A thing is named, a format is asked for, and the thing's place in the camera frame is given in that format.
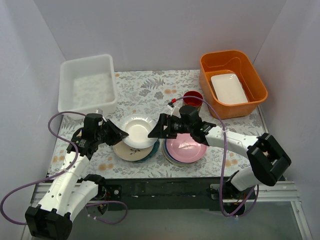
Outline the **cream blue leaf plate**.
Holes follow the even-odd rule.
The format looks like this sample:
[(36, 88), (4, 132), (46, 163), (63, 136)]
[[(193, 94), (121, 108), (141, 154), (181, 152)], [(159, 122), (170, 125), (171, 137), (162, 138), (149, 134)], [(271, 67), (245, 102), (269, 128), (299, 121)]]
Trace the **cream blue leaf plate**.
[(145, 158), (152, 151), (153, 146), (147, 148), (133, 148), (121, 141), (112, 148), (119, 158), (125, 161), (135, 162)]

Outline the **teal scalloped plate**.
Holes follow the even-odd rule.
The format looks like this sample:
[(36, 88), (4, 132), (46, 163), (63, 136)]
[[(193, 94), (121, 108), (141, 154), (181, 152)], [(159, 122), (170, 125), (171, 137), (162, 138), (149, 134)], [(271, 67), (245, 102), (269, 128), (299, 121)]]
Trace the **teal scalloped plate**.
[(148, 161), (149, 159), (151, 159), (158, 152), (159, 147), (160, 147), (160, 141), (157, 140), (155, 142), (155, 144), (153, 145), (153, 148), (152, 148), (151, 152), (147, 156), (145, 156), (144, 158), (136, 161), (135, 163), (143, 163), (143, 162)]

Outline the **white deep round plate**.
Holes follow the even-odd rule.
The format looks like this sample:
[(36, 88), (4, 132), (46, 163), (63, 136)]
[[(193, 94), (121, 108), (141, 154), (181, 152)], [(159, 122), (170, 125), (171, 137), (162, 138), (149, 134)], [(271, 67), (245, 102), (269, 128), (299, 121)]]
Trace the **white deep round plate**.
[(149, 138), (149, 133), (156, 126), (156, 122), (145, 114), (132, 114), (125, 117), (119, 128), (128, 133), (123, 142), (135, 149), (146, 149), (153, 146), (157, 138)]

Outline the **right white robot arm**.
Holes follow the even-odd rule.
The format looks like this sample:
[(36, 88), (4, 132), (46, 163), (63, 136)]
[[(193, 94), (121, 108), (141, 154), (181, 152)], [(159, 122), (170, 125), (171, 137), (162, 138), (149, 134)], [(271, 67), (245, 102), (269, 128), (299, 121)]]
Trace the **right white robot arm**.
[(227, 131), (214, 123), (203, 121), (190, 105), (179, 109), (180, 116), (162, 113), (149, 138), (176, 139), (189, 134), (199, 144), (227, 149), (247, 158), (250, 166), (233, 173), (223, 183), (221, 192), (237, 199), (253, 186), (273, 187), (292, 161), (277, 140), (269, 133), (261, 136), (243, 135)]

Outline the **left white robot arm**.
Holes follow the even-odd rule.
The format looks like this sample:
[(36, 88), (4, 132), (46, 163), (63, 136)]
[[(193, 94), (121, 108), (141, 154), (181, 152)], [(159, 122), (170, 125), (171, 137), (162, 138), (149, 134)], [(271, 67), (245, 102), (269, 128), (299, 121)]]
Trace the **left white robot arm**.
[(89, 165), (99, 145), (114, 146), (129, 134), (99, 113), (88, 113), (83, 127), (72, 135), (66, 149), (63, 166), (38, 202), (25, 212), (25, 219), (33, 237), (45, 240), (66, 240), (79, 212), (92, 200), (106, 205), (106, 180), (97, 174), (87, 175), (75, 187), (81, 173)]

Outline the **white translucent plastic bin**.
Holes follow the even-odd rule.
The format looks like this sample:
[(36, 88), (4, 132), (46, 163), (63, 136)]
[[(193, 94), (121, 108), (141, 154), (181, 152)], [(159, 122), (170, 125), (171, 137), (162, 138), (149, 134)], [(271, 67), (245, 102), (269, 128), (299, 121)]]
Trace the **white translucent plastic bin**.
[(118, 90), (113, 58), (101, 54), (67, 60), (60, 65), (57, 109), (82, 114), (101, 110), (112, 114), (117, 109)]

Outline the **orange plastic bin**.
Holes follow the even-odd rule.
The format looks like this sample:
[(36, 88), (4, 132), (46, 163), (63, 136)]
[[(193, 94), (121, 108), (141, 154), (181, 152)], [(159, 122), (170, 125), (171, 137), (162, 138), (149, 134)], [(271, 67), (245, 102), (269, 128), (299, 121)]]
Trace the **orange plastic bin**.
[(199, 83), (214, 118), (248, 116), (267, 99), (267, 88), (245, 53), (210, 52), (199, 63)]

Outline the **red black cup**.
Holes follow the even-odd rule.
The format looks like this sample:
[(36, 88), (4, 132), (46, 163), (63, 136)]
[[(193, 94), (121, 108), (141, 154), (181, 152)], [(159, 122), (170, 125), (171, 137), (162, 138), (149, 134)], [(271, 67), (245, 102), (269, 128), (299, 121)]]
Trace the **red black cup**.
[(200, 112), (203, 103), (203, 96), (197, 91), (188, 91), (183, 95), (182, 105), (193, 106)]

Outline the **pink round plate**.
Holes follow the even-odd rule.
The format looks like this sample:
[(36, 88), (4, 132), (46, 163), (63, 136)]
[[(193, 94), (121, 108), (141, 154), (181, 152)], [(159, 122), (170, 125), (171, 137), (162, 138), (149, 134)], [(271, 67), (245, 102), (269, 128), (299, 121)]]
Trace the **pink round plate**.
[(174, 160), (191, 164), (200, 160), (207, 151), (207, 146), (196, 142), (188, 133), (178, 134), (175, 139), (166, 139), (164, 148)]

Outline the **floral table mat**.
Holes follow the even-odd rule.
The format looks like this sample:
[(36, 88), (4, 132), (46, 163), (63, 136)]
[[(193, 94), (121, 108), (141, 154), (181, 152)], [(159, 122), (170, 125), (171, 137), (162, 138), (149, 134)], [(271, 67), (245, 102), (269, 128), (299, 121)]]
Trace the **floral table mat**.
[[(115, 73), (118, 89), (118, 103), (115, 113), (106, 115), (113, 123), (120, 126), (120, 121), (131, 114), (146, 114), (158, 121), (160, 113), (168, 113), (167, 103), (183, 96), (188, 91), (197, 91), (203, 95), (199, 83), (199, 70), (166, 70), (166, 71), (123, 71)], [(206, 104), (202, 105), (200, 117), (207, 122), (220, 122), (213, 118)], [(223, 120), (226, 129), (239, 134), (260, 136), (267, 132), (260, 111), (256, 108), (249, 116)], [(59, 135), (71, 139), (72, 134), (82, 127), (83, 118), (64, 116)], [(63, 164), (68, 144), (58, 139), (55, 144), (49, 176), (59, 172)], [(90, 164), (82, 172), (98, 174), (105, 178), (186, 178), (186, 177), (219, 177), (223, 160), (223, 150), (208, 147), (205, 155), (189, 166), (177, 166), (170, 163), (163, 155), (161, 147), (149, 160), (136, 163), (118, 157), (113, 148), (100, 145), (93, 155)], [(250, 166), (249, 160), (239, 154), (228, 151), (224, 175), (230, 176), (237, 170)]]

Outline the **white rectangular plate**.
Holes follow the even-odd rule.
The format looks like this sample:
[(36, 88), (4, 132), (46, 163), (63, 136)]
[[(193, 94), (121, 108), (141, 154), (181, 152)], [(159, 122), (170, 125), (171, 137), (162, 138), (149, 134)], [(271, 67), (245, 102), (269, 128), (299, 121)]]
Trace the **white rectangular plate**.
[(234, 73), (214, 75), (211, 83), (217, 99), (226, 105), (245, 104), (248, 102), (241, 82)]

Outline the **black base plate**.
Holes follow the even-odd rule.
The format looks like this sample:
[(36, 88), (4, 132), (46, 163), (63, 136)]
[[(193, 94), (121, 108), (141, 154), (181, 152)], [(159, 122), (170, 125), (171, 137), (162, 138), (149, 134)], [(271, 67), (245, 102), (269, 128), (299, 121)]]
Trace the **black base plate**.
[(89, 174), (78, 188), (45, 196), (38, 206), (61, 216), (75, 216), (84, 207), (106, 211), (208, 209), (219, 211), (219, 183), (216, 177), (105, 179)]

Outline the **aluminium rail frame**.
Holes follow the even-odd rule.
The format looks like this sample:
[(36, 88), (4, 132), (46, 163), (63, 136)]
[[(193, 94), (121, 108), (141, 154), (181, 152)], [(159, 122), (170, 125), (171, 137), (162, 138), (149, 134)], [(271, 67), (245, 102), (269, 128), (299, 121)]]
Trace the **aluminium rail frame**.
[[(35, 187), (31, 203), (37, 203), (42, 198), (42, 193), (49, 188), (51, 182), (40, 183)], [(257, 203), (289, 202), (293, 209), (294, 217), (303, 240), (312, 240), (305, 214), (302, 208), (300, 194), (293, 181), (279, 181), (275, 186), (260, 185)], [(30, 231), (24, 227), (21, 240), (33, 240)]]

